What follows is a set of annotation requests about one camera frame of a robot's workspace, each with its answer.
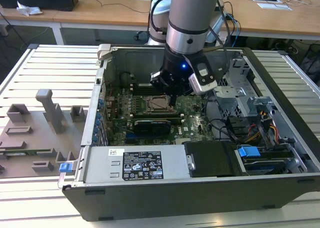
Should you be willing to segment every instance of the wooden desk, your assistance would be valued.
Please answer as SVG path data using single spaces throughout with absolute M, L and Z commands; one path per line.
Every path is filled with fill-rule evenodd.
M 249 0 L 223 1 L 232 3 L 234 17 L 242 26 L 241 36 L 320 40 L 320 0 L 310 0 L 318 7 L 292 1 L 293 5 L 300 5 L 289 5 L 292 11 L 262 9 L 257 5 L 261 2 Z M 229 4 L 225 8 L 231 13 Z
M 72 12 L 59 11 L 53 18 L 55 22 L 107 24 L 126 26 L 147 26 L 150 1 L 138 0 L 79 0 Z M 137 10 L 135 12 L 122 4 Z
M 101 4 L 112 4 L 101 7 Z M 41 15 L 29 17 L 15 9 L 4 9 L 3 14 L 13 25 L 43 26 L 53 30 L 58 45 L 64 44 L 61 28 L 146 31 L 150 1 L 137 0 L 79 0 L 72 12 L 43 10 Z M 310 0 L 313 6 L 289 5 L 293 11 L 262 9 L 249 0 L 224 0 L 233 5 L 235 18 L 241 23 L 241 36 L 283 39 L 320 40 L 320 0 Z M 229 4 L 226 10 L 231 13 Z M 6 24 L 0 17 L 0 25 Z
M 2 14 L 12 25 L 50 27 L 58 45 L 64 45 L 61 28 L 146 31 L 150 1 L 139 0 L 79 0 L 72 12 L 42 10 L 43 14 L 21 15 L 16 9 L 3 9 Z M 0 17 L 0 25 L 6 25 Z

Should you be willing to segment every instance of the warning label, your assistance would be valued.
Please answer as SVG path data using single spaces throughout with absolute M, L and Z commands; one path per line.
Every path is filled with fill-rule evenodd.
M 161 152 L 124 152 L 122 178 L 124 180 L 163 179 Z

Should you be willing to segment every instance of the circuit board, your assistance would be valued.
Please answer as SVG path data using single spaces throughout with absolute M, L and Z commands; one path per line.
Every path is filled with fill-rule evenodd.
M 214 139 L 202 114 L 202 97 L 178 97 L 173 108 L 165 95 L 135 95 L 128 89 L 115 89 L 111 100 L 106 97 L 109 145 L 182 144 Z M 135 126 L 143 121 L 169 122 L 168 134 L 137 135 Z

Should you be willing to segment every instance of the motherboard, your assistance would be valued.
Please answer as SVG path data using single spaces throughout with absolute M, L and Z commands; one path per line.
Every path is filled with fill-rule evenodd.
M 108 145 L 213 140 L 203 113 L 204 103 L 204 98 L 188 95 L 178 97 L 172 107 L 168 96 L 153 88 L 114 88 L 105 96 L 103 111 Z

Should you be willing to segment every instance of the robotic arm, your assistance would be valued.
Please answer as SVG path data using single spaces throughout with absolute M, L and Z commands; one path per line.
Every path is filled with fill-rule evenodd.
M 150 82 L 170 96 L 172 106 L 178 96 L 212 90 L 223 75 L 217 67 L 210 66 L 202 52 L 216 3 L 217 0 L 171 0 L 167 29 L 156 27 L 151 21 L 151 28 L 166 34 L 166 44 L 162 67 L 151 75 Z

